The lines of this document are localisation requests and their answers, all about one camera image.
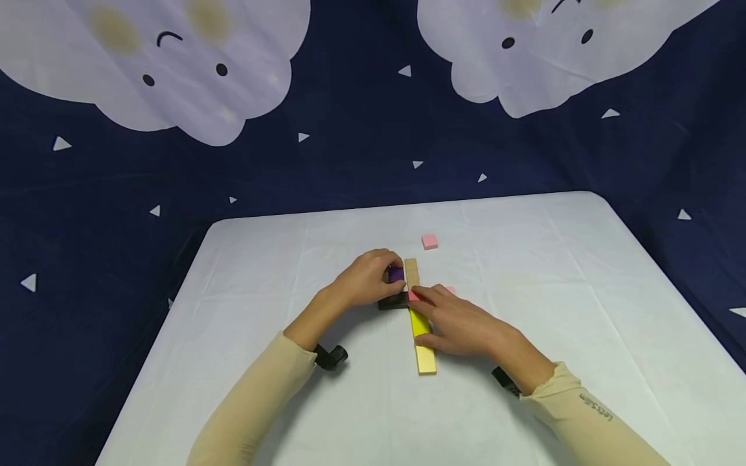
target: beige sleeve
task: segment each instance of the beige sleeve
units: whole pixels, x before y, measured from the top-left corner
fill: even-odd
[[[658,466],[668,462],[565,366],[521,401],[547,424],[579,466]]]
[[[316,353],[282,333],[249,366],[197,436],[186,466],[248,466],[288,400],[316,366]]]

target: wooden stick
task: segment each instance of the wooden stick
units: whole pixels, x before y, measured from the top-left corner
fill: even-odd
[[[404,274],[407,278],[407,286],[409,289],[420,284],[417,259],[404,260]],[[412,320],[413,338],[417,335],[431,332],[430,322],[422,314],[411,307],[410,319]],[[435,350],[433,348],[415,346],[415,356],[417,357],[417,371],[420,375],[435,374],[437,372],[437,367],[435,365]]]

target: purple block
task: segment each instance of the purple block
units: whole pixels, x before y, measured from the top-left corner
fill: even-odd
[[[389,283],[404,280],[404,269],[400,267],[389,267]]]

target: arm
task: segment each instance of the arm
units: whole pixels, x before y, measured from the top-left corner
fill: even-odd
[[[414,287],[410,303],[442,335],[416,344],[447,353],[488,356],[526,395],[522,403],[547,424],[580,466],[667,465],[648,443],[591,395],[564,363],[555,365],[522,333],[446,288]]]
[[[355,259],[334,282],[279,333],[241,376],[197,436],[186,466],[248,466],[264,436],[316,366],[324,332],[353,306],[399,293],[404,281],[384,283],[383,273],[399,256],[387,249]]]

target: fabric backdrop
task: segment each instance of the fabric backdrop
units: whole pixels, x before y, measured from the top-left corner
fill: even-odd
[[[741,0],[3,1],[4,464],[95,462],[230,217],[590,190],[746,369],[743,24]]]

